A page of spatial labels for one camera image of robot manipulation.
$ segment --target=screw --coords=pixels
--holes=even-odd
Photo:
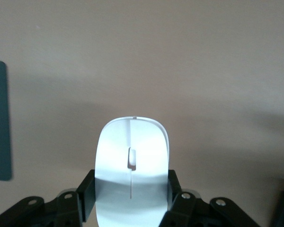
[[[37,202],[37,200],[31,200],[31,201],[28,202],[28,204],[29,204],[29,205],[33,205],[33,204],[35,204],[36,202]]]
[[[225,206],[226,205],[226,202],[224,200],[217,200],[216,203],[219,205],[219,206]]]
[[[65,199],[69,199],[69,198],[71,198],[71,197],[72,197],[72,194],[70,194],[70,193],[68,193],[68,194],[66,194],[66,195],[64,196]]]
[[[190,194],[188,194],[187,192],[185,192],[185,193],[182,193],[182,198],[184,198],[184,199],[190,199]]]

